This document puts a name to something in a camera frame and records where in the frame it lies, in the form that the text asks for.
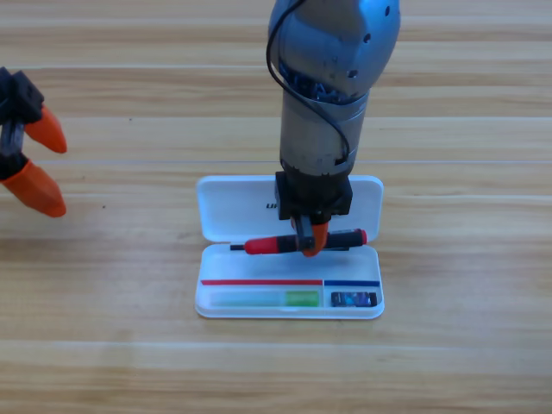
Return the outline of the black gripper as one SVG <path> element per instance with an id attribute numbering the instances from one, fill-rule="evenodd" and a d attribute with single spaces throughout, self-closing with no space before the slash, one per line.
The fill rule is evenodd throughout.
<path id="1" fill-rule="evenodd" d="M 279 220 L 289 220 L 305 257 L 326 246 L 329 221 L 350 212 L 353 190 L 346 173 L 312 176 L 299 171 L 275 173 Z"/>
<path id="2" fill-rule="evenodd" d="M 62 217 L 66 204 L 58 184 L 22 154 L 24 130 L 55 153 L 67 151 L 60 121 L 43 102 L 43 95 L 22 71 L 1 68 L 1 184 L 30 209 Z"/>

